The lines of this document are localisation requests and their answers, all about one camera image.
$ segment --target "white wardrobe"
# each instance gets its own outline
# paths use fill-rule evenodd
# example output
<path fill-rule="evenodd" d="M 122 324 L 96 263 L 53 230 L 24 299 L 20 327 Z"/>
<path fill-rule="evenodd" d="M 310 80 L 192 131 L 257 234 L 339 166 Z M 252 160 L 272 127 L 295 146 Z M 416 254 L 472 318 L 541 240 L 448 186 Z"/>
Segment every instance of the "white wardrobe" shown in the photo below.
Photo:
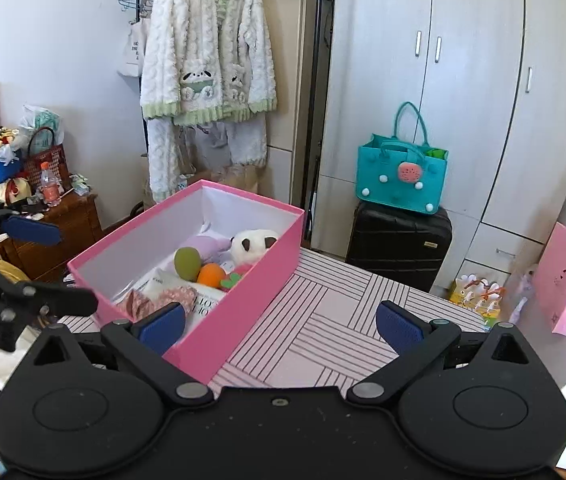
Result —
<path fill-rule="evenodd" d="M 357 147 L 409 100 L 450 152 L 436 285 L 537 261 L 566 196 L 566 0 L 336 0 L 332 45 L 312 246 L 345 256 Z"/>

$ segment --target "orange plush toy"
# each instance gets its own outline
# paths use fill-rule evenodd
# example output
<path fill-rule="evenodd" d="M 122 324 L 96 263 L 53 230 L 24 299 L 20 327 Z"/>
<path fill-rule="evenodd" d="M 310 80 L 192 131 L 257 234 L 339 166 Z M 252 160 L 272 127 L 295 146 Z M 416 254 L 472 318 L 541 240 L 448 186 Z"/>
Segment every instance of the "orange plush toy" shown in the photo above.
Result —
<path fill-rule="evenodd" d="M 201 285 L 211 286 L 212 288 L 220 288 L 221 281 L 226 277 L 227 275 L 220 265 L 207 264 L 201 268 L 196 282 Z"/>

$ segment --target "fluffy cardigan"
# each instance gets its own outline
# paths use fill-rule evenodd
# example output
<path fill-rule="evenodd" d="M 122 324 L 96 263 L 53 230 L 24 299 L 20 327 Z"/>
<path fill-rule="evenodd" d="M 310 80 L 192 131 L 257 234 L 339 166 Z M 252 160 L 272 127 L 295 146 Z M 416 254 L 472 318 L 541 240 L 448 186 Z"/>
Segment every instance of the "fluffy cardigan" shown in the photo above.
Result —
<path fill-rule="evenodd" d="M 262 0 L 154 0 L 141 105 L 175 124 L 245 121 L 275 110 Z"/>

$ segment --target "silver handle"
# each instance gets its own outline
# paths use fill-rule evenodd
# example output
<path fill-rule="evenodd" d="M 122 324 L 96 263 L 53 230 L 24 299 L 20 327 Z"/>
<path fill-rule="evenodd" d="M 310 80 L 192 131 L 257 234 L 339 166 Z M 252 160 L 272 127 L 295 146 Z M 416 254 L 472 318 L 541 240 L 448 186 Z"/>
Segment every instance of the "silver handle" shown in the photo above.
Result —
<path fill-rule="evenodd" d="M 525 87 L 525 93 L 529 94 L 532 91 L 532 67 L 527 70 L 527 86 Z"/>
<path fill-rule="evenodd" d="M 422 33 L 421 31 L 418 31 L 416 33 L 416 57 L 420 56 L 420 37 L 421 37 Z"/>
<path fill-rule="evenodd" d="M 439 36 L 436 40 L 436 55 L 434 56 L 435 63 L 438 63 L 441 59 L 441 41 L 443 41 L 443 38 Z"/>
<path fill-rule="evenodd" d="M 512 253 L 508 253 L 507 251 L 503 251 L 501 249 L 496 249 L 496 254 L 504 254 L 505 256 L 509 256 L 510 258 L 515 258 L 516 255 Z"/>

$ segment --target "teal felt bag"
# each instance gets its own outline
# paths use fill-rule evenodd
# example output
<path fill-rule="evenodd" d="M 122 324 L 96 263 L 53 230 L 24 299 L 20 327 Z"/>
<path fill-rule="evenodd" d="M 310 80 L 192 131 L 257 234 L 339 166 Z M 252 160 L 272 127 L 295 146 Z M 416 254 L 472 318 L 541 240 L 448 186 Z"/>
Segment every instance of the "teal felt bag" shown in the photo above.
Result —
<path fill-rule="evenodd" d="M 416 112 L 423 130 L 422 145 L 399 140 L 400 115 L 406 107 Z M 432 148 L 418 108 L 410 102 L 400 105 L 391 137 L 372 135 L 358 148 L 356 196 L 361 200 L 417 213 L 434 214 L 443 192 L 447 173 L 447 151 Z"/>

